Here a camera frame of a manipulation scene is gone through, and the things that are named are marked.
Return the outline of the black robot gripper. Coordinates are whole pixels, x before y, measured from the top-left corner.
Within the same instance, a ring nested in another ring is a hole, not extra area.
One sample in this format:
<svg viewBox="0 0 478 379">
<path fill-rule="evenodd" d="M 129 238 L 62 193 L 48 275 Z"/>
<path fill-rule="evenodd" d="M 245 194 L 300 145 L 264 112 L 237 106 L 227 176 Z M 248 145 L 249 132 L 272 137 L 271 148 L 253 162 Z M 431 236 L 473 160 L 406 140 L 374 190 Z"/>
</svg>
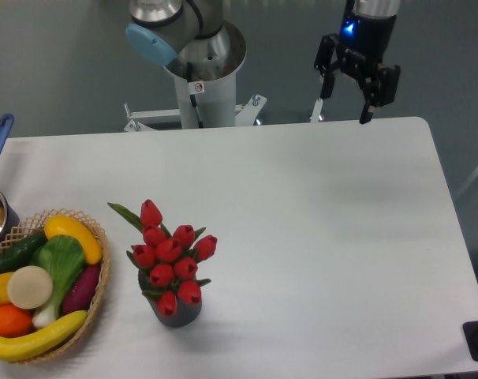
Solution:
<svg viewBox="0 0 478 379">
<path fill-rule="evenodd" d="M 348 1 L 338 35 L 325 35 L 320 40 L 314 61 L 314 68 L 322 79 L 320 99 L 329 99 L 333 93 L 338 63 L 333 63 L 332 57 L 336 48 L 344 73 L 355 78 L 357 75 L 352 70 L 357 68 L 363 77 L 370 77 L 360 87 L 364 94 L 360 124 L 370 122 L 376 108 L 394 102 L 401 67 L 379 65 L 383 62 L 397 13 L 397 1 Z"/>
</svg>

